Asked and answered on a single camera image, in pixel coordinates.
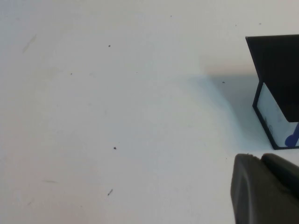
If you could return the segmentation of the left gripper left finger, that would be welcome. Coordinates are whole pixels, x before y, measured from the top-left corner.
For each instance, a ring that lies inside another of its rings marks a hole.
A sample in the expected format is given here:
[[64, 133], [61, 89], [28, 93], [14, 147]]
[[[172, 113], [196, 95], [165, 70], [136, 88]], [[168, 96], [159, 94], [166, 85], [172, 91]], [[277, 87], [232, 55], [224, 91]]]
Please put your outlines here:
[[237, 224], [297, 224], [299, 198], [250, 154], [237, 154], [231, 181]]

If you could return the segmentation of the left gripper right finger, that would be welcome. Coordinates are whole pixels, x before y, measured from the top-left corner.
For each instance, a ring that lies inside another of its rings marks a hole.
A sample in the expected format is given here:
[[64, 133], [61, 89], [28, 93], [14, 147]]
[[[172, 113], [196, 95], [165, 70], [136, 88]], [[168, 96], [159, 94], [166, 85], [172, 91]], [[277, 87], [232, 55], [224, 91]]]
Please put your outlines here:
[[297, 198], [299, 197], [299, 167], [297, 165], [276, 154], [264, 154], [261, 161], [282, 185]]

